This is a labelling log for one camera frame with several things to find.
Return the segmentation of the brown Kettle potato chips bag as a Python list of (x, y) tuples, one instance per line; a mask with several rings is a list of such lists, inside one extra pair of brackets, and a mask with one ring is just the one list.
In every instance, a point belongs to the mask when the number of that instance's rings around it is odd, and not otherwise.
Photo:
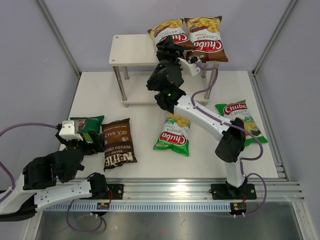
[(104, 134), (103, 171), (137, 163), (131, 134), (130, 118), (101, 125)]

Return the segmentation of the brown Chuba bag text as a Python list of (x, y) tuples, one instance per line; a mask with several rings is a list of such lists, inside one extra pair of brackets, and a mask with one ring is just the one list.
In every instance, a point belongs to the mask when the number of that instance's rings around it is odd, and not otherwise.
[(194, 50), (196, 47), (185, 33), (184, 20), (182, 18), (166, 20), (157, 26), (148, 29), (150, 37), (155, 44), (171, 36), (176, 45), (183, 47), (184, 50)]

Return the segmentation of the brown Chuba cassava chips bag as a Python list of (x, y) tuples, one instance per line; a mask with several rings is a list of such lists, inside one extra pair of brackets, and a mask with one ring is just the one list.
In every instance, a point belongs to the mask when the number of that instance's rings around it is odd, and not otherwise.
[(220, 25), (223, 17), (196, 17), (184, 18), (188, 37), (195, 49), (186, 53), (186, 59), (198, 57), (202, 63), (229, 61), (222, 38), (220, 35)]

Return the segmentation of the green Chuba cassava chips bag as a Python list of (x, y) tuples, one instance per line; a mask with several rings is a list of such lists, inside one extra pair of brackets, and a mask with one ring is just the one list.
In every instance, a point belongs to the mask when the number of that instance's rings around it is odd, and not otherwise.
[(154, 150), (172, 150), (188, 157), (190, 155), (191, 121), (175, 113), (166, 112), (166, 119)]

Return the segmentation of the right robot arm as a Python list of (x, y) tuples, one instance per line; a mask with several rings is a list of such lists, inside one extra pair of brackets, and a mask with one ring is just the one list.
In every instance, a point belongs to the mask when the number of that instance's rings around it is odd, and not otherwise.
[(180, 87), (183, 84), (184, 49), (171, 36), (156, 44), (159, 61), (147, 80), (146, 87), (156, 91), (158, 106), (167, 112), (191, 120), (210, 133), (217, 141), (216, 156), (224, 161), (226, 182), (212, 184), (214, 200), (255, 200), (255, 186), (248, 183), (242, 169), (241, 155), (245, 149), (245, 127), (240, 118), (230, 120), (199, 105)]

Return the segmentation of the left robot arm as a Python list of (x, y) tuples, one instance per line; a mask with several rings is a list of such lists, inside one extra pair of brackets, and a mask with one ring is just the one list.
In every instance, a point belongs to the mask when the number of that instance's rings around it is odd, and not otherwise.
[(85, 156), (105, 151), (105, 135), (89, 132), (92, 143), (83, 138), (65, 140), (55, 135), (63, 150), (37, 157), (22, 170), (15, 185), (0, 193), (0, 220), (18, 222), (32, 218), (36, 213), (58, 203), (76, 199), (98, 200), (108, 194), (106, 178), (101, 173), (92, 173), (85, 180), (73, 185), (56, 188), (75, 179), (83, 171)]

